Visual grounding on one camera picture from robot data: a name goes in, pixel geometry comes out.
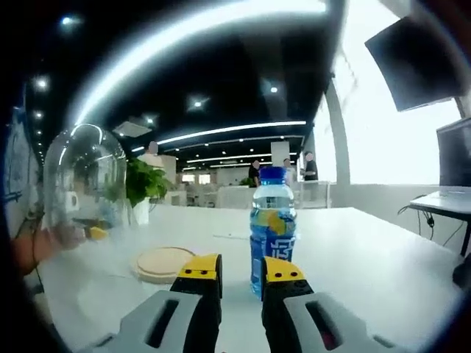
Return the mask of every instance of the glass dome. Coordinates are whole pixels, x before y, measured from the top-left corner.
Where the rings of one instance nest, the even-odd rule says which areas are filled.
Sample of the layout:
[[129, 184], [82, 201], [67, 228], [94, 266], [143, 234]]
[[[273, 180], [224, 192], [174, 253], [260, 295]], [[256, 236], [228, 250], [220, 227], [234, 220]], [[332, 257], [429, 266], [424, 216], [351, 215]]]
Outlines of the glass dome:
[[44, 163], [45, 226], [63, 248], [123, 223], [126, 156], [109, 132], [80, 124], [60, 133]]

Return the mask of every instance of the small white object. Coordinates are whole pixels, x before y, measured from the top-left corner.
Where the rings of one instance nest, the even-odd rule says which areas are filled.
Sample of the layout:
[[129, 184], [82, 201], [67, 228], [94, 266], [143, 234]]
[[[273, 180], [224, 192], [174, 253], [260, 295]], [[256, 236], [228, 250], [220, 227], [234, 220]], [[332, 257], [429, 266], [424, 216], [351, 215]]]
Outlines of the small white object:
[[148, 224], [149, 223], [149, 197], [139, 202], [133, 207], [134, 216], [137, 224]]
[[135, 262], [140, 279], [155, 284], [171, 284], [182, 267], [195, 254], [184, 248], [163, 247], [143, 252]]
[[74, 212], [80, 210], [79, 198], [75, 191], [65, 192], [65, 212]]

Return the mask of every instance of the man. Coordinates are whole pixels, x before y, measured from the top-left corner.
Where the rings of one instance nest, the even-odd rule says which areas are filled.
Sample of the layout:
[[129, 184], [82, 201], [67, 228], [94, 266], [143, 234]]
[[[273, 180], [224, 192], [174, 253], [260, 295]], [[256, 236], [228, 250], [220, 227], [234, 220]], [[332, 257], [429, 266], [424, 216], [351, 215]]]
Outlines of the man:
[[317, 176], [317, 164], [314, 161], [314, 156], [311, 151], [304, 153], [304, 158], [306, 161], [306, 168], [302, 175], [304, 175], [304, 180], [319, 180]]
[[249, 168], [249, 179], [253, 181], [251, 188], [258, 188], [260, 186], [259, 168], [260, 162], [258, 162], [258, 160], [255, 160]]
[[286, 169], [285, 181], [288, 186], [293, 186], [294, 180], [296, 177], [296, 171], [293, 167], [291, 167], [291, 160], [289, 158], [285, 158], [283, 160], [283, 165]]

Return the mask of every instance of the led light strip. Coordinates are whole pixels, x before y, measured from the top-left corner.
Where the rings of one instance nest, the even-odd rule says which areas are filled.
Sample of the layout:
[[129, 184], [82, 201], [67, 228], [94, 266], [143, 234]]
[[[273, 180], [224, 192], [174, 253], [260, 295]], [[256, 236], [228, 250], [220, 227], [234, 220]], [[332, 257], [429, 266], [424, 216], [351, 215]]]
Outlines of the led light strip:
[[[268, 164], [272, 164], [272, 162], [260, 162], [260, 164], [261, 165], [268, 165]], [[214, 164], [214, 165], [210, 165], [210, 168], [242, 167], [242, 166], [248, 166], [248, 165], [250, 165], [250, 163]]]
[[[285, 140], [288, 140], [290, 138], [304, 138], [302, 135], [285, 135]], [[220, 145], [220, 144], [225, 144], [225, 143], [236, 143], [236, 142], [248, 142], [248, 141], [256, 141], [256, 140], [279, 140], [280, 136], [275, 135], [275, 136], [263, 136], [259, 138], [234, 138], [232, 140], [219, 140], [219, 141], [214, 141], [214, 142], [209, 142], [207, 143], [209, 146], [215, 146], [215, 145]], [[194, 149], [195, 147], [201, 147], [201, 146], [206, 146], [206, 143], [196, 143], [194, 145], [187, 145], [187, 146], [181, 146], [178, 147], [180, 151], [184, 149]], [[177, 148], [172, 148], [172, 149], [164, 149], [162, 152], [171, 152], [171, 151], [176, 151]]]
[[247, 130], [247, 129], [260, 129], [261, 127], [295, 126], [295, 125], [306, 125], [306, 122], [305, 121], [277, 121], [276, 123], [259, 123], [259, 124], [223, 127], [221, 129], [206, 130], [206, 131], [201, 131], [201, 132], [195, 132], [194, 134], [177, 136], [175, 138], [168, 138], [166, 140], [157, 141], [157, 144], [163, 145], [165, 143], [186, 140], [188, 138], [198, 138], [199, 136], [220, 134], [222, 132], [231, 132], [231, 131], [239, 131], [239, 130]]
[[[291, 152], [290, 156], [295, 156], [296, 153]], [[239, 158], [255, 158], [255, 157], [271, 157], [271, 153], [263, 153], [263, 154], [244, 154], [242, 156], [231, 156], [231, 157], [214, 157], [214, 158], [205, 158], [202, 160], [187, 160], [187, 163], [198, 163], [198, 162], [210, 162], [212, 160], [234, 160]]]
[[324, 3], [313, 0], [253, 0], [230, 2], [218, 7], [212, 5], [209, 9], [187, 15], [167, 28], [159, 28], [151, 35], [143, 36], [137, 40], [136, 45], [126, 50], [117, 64], [107, 68], [98, 82], [92, 82], [88, 86], [89, 94], [83, 90], [82, 97], [79, 97], [82, 99], [77, 99], [75, 104], [78, 109], [76, 108], [77, 113], [72, 115], [72, 121], [75, 121], [75, 124], [83, 122], [99, 104], [107, 101], [109, 95], [121, 87], [123, 81], [135, 70], [152, 58], [164, 57], [165, 51], [172, 50], [172, 47], [180, 42], [185, 43], [190, 37], [202, 33], [207, 35], [218, 27], [247, 19], [266, 19], [279, 14], [317, 14], [325, 10]]

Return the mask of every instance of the plastic bottle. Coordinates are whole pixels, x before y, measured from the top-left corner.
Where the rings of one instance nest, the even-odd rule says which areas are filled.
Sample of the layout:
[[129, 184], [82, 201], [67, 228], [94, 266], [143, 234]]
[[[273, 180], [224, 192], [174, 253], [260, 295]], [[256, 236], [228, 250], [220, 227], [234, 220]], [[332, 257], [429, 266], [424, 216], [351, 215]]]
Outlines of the plastic bottle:
[[261, 186], [253, 196], [250, 213], [252, 273], [250, 286], [261, 297], [261, 261], [264, 256], [291, 261], [295, 242], [296, 211], [293, 192], [286, 185], [283, 167], [260, 171]]

